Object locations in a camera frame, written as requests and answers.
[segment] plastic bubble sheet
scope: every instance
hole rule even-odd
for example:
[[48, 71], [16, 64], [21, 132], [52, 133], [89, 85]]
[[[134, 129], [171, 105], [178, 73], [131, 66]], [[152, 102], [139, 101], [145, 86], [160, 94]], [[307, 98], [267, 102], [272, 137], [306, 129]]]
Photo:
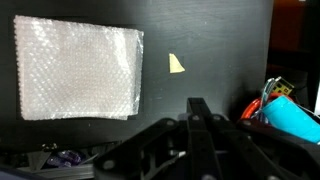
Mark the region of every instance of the plastic bubble sheet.
[[25, 16], [14, 26], [25, 120], [138, 113], [143, 32]]

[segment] blue object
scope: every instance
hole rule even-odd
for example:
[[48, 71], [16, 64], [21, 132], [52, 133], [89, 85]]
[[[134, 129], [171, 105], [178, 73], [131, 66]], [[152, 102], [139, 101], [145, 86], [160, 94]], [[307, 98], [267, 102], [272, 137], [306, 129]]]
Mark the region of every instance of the blue object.
[[285, 96], [269, 103], [262, 112], [277, 129], [313, 143], [320, 142], [320, 125]]

